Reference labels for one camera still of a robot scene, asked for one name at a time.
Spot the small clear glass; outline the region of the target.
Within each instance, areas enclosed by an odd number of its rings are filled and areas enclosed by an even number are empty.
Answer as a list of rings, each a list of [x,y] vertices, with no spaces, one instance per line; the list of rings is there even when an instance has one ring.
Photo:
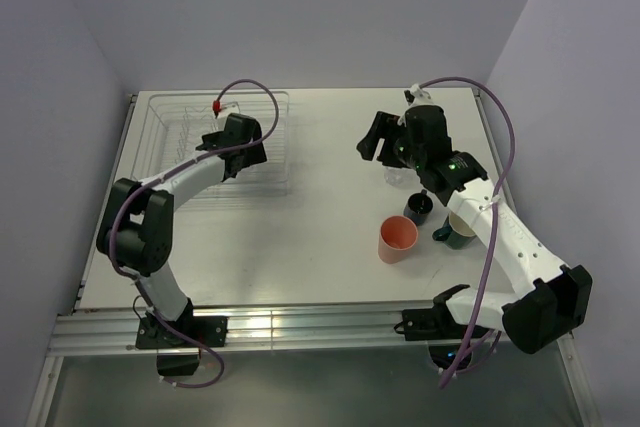
[[[384,180],[387,184],[396,188],[405,188],[411,185],[415,179],[415,172],[411,169],[386,167]]]

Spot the pink plastic cup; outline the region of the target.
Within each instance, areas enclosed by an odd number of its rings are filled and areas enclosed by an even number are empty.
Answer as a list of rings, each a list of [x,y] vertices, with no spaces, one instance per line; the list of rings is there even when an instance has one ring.
[[[418,241],[418,229],[405,216],[385,219],[379,229],[378,256],[387,263],[394,264],[405,259]]]

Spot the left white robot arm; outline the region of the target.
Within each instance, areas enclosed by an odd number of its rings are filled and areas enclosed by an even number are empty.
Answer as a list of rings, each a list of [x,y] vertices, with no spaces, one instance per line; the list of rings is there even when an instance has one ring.
[[[174,214],[205,189],[267,161],[260,123],[231,113],[220,131],[206,134],[195,154],[142,181],[117,180],[111,187],[96,238],[120,276],[134,281],[159,324],[159,335],[183,346],[195,333],[193,304],[169,265]]]

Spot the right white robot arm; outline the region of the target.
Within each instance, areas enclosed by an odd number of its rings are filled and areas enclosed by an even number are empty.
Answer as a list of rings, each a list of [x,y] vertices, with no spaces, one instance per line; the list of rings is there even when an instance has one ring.
[[[377,112],[356,149],[367,161],[414,170],[421,185],[486,246],[513,288],[501,294],[467,284],[451,287],[431,308],[403,312],[406,340],[453,339],[472,325],[475,338],[500,331],[534,354],[584,322],[592,276],[550,252],[495,193],[479,162],[453,149],[441,107],[416,105],[402,116]]]

